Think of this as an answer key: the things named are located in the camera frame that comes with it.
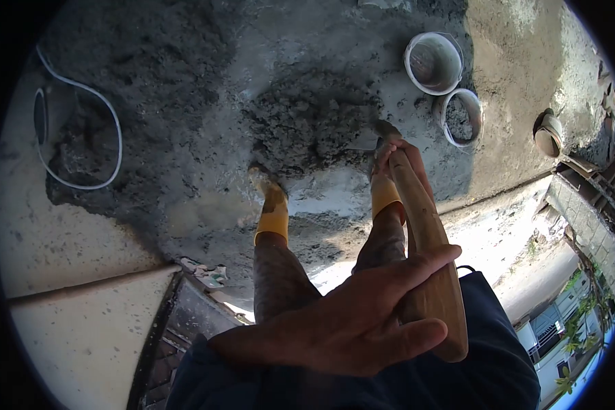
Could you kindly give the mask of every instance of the hand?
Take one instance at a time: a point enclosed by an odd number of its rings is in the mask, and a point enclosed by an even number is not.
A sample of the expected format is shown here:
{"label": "hand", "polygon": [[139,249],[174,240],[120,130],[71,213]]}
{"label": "hand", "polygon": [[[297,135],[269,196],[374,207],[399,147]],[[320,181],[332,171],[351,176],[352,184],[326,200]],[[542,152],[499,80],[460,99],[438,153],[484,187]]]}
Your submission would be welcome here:
{"label": "hand", "polygon": [[388,178],[392,179],[392,173],[390,172],[390,155],[396,151],[397,149],[402,149],[405,151],[405,155],[408,157],[408,161],[410,161],[410,165],[414,171],[414,174],[419,178],[419,182],[422,183],[426,193],[430,197],[431,201],[435,203],[435,198],[433,196],[433,189],[428,183],[428,177],[426,176],[426,169],[424,168],[424,162],[422,161],[422,155],[419,152],[419,148],[408,143],[406,140],[391,140],[388,141],[383,149],[378,154],[378,170],[379,172],[387,175]]}
{"label": "hand", "polygon": [[372,376],[441,343],[439,319],[399,325],[406,292],[461,253],[443,245],[394,264],[363,270],[317,302],[260,325],[216,335],[208,346],[234,364],[297,365],[326,373]]}

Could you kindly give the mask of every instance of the blue shorts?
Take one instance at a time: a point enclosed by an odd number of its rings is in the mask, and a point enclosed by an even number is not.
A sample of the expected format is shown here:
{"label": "blue shorts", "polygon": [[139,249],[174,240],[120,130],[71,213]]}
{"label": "blue shorts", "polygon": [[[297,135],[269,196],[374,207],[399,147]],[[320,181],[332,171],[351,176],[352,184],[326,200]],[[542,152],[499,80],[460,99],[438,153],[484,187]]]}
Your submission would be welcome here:
{"label": "blue shorts", "polygon": [[182,359],[166,408],[535,410],[538,377],[492,288],[481,272],[460,278],[460,285],[469,335],[460,363],[425,353],[374,377],[234,367],[203,338]]}

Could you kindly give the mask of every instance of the white bucket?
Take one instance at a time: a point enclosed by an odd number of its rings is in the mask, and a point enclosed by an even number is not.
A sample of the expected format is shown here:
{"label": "white bucket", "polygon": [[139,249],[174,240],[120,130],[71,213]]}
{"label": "white bucket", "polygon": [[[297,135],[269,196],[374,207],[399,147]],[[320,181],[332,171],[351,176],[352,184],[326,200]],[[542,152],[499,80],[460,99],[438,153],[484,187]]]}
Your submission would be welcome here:
{"label": "white bucket", "polygon": [[[452,42],[444,36],[451,37]],[[410,80],[431,95],[449,94],[456,88],[462,79],[462,61],[462,49],[456,39],[434,31],[413,37],[403,53]]]}
{"label": "white bucket", "polygon": [[[451,135],[451,130],[449,130],[447,125],[447,106],[453,96],[460,99],[469,116],[469,123],[471,124],[471,139],[469,140]],[[458,88],[447,95],[437,97],[433,103],[433,117],[435,122],[444,131],[447,140],[458,148],[470,146],[483,135],[483,108],[481,107],[481,101],[474,92],[467,90],[467,88]]]}

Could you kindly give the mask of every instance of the white electrical wire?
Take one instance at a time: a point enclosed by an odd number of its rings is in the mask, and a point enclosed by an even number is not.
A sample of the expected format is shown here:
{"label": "white electrical wire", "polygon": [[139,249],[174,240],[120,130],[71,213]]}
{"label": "white electrical wire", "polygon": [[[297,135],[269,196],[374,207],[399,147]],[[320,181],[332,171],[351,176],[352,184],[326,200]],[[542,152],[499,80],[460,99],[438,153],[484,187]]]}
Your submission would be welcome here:
{"label": "white electrical wire", "polygon": [[54,70],[52,70],[52,67],[50,67],[50,63],[46,61],[45,57],[43,57],[43,53],[41,53],[41,49],[39,48],[39,45],[37,45],[37,54],[39,55],[39,58],[41,59],[43,66],[46,68],[46,70],[48,70],[51,76],[57,78],[59,81],[62,81],[66,84],[78,86],[82,88],[83,90],[86,90],[90,92],[91,94],[96,95],[98,98],[100,98],[103,101],[103,103],[107,105],[108,109],[111,111],[112,116],[114,117],[114,122],[116,123],[116,132],[117,132],[117,136],[119,139],[119,156],[116,161],[116,167],[114,168],[114,172],[111,174],[108,180],[106,180],[105,182],[99,185],[90,185],[90,186],[76,185],[76,184],[72,184],[70,182],[67,182],[61,179],[59,176],[57,176],[57,174],[52,172],[52,169],[50,169],[48,164],[46,164],[46,161],[43,159],[43,155],[41,155],[41,144],[37,143],[37,151],[39,151],[39,159],[41,160],[41,163],[43,163],[43,166],[46,168],[50,176],[55,178],[60,183],[66,186],[70,186],[71,188],[76,188],[78,190],[98,190],[100,188],[105,188],[107,185],[111,184],[111,182],[114,181],[114,178],[116,178],[116,176],[119,174],[119,170],[121,169],[121,161],[123,160],[123,136],[121,134],[121,124],[119,123],[119,117],[116,115],[116,111],[114,110],[114,107],[102,94],[100,94],[98,91],[94,90],[90,86],[84,85],[82,83],[78,83],[77,81],[74,81],[70,78],[62,77],[59,74],[57,74]]}

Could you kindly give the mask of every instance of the tiled wall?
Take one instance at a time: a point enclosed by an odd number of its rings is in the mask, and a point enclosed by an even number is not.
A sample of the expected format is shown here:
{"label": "tiled wall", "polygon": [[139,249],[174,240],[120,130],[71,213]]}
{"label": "tiled wall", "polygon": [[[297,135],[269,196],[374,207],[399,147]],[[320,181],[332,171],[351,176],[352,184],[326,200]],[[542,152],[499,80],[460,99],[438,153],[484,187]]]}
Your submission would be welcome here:
{"label": "tiled wall", "polygon": [[599,212],[558,175],[553,177],[545,200],[572,226],[581,250],[597,262],[615,295],[615,234]]}

